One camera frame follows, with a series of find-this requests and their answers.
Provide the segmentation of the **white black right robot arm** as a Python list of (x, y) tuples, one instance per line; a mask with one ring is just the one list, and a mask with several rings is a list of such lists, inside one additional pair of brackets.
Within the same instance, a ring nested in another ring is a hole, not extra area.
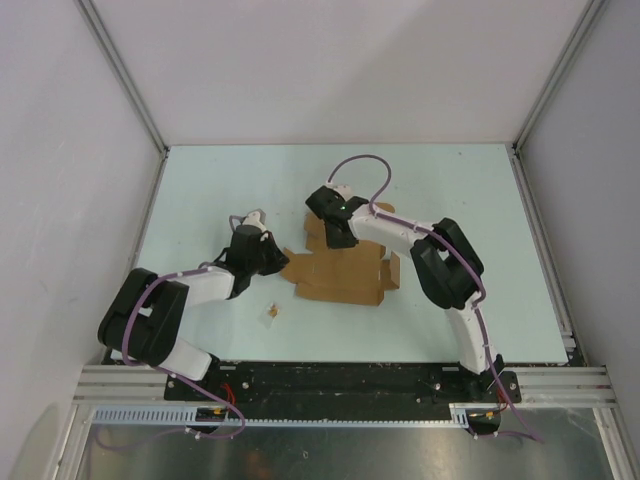
[(333, 184), (317, 189), (305, 204), (324, 223), (329, 248), (371, 241), (411, 259), (424, 295), (450, 322), (458, 362), (467, 370), (461, 376), (463, 393), (484, 401), (496, 391), (501, 356), (480, 309), (486, 299), (484, 265), (454, 220), (424, 224), (405, 219), (353, 195), (348, 186)]

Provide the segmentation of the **brown cardboard box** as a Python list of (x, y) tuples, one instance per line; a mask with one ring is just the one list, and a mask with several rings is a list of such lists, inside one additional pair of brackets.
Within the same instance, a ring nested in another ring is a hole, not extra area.
[(371, 241), (331, 250), (325, 226), (314, 214), (305, 217), (306, 251), (284, 254), (289, 263), (280, 272), (295, 285), (295, 295), (307, 300), (379, 306), (385, 293), (400, 288), (399, 256)]

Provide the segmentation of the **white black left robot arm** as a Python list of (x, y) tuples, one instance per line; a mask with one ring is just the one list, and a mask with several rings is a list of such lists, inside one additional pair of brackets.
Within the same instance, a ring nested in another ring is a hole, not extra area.
[(241, 224), (231, 242), (212, 262), (160, 276), (144, 268), (129, 272), (103, 317), (98, 341), (121, 354), (128, 365), (144, 364), (186, 378), (197, 398), (214, 397), (220, 374), (214, 357), (180, 338), (185, 310), (238, 297), (254, 276), (276, 274), (289, 263), (272, 232)]

